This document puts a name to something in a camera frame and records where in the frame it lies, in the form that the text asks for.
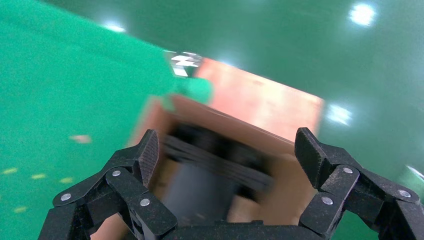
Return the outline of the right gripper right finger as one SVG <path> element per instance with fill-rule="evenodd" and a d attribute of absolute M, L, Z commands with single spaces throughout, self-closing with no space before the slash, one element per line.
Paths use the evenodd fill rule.
<path fill-rule="evenodd" d="M 345 211 L 357 215 L 380 240 L 421 240 L 424 207 L 411 189 L 363 168 L 344 148 L 297 130 L 294 153 L 316 194 L 299 225 L 324 240 L 334 235 Z"/>

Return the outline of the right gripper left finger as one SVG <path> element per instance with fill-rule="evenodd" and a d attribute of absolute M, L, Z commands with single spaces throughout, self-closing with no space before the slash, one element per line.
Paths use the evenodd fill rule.
<path fill-rule="evenodd" d="M 155 130 L 134 146 L 117 150 L 94 175 L 58 193 L 39 234 L 41 240 L 87 240 L 118 215 L 138 240 L 161 240 L 176 217 L 148 190 L 159 159 Z"/>

